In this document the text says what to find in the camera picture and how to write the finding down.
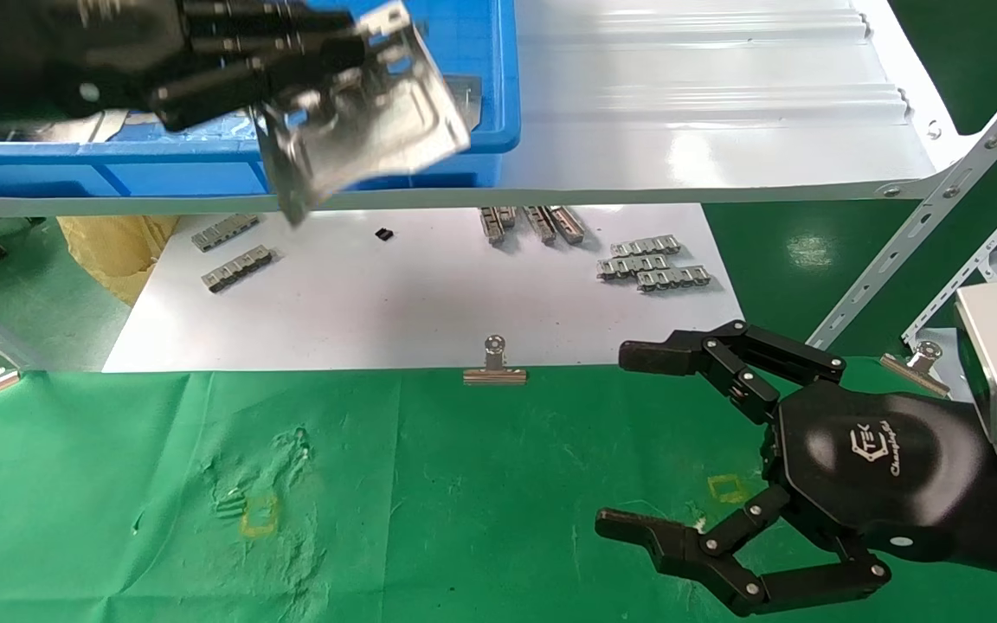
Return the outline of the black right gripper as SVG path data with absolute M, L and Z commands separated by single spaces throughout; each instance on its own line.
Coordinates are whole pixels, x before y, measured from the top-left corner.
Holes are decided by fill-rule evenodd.
M 843 359 L 743 320 L 622 343 L 618 366 L 703 377 L 749 421 L 773 423 L 767 474 L 782 486 L 768 486 L 710 531 L 598 511 L 597 535 L 644 548 L 660 575 L 704 585 L 747 618 L 869 598 L 891 579 L 869 549 L 997 572 L 997 453 L 969 403 L 856 393 L 832 383 L 841 382 Z M 759 369 L 804 388 L 780 402 Z M 767 575 L 745 568 L 736 552 L 784 509 L 838 562 Z

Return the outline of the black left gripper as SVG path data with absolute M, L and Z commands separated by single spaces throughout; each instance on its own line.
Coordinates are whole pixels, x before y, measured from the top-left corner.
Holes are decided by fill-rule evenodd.
M 170 81 L 191 67 L 186 23 L 194 38 L 357 36 L 351 12 L 305 1 L 183 1 L 183 13 L 177 1 L 0 1 L 0 124 L 143 109 L 151 93 L 151 111 L 179 132 L 327 86 L 369 52 L 327 39 Z

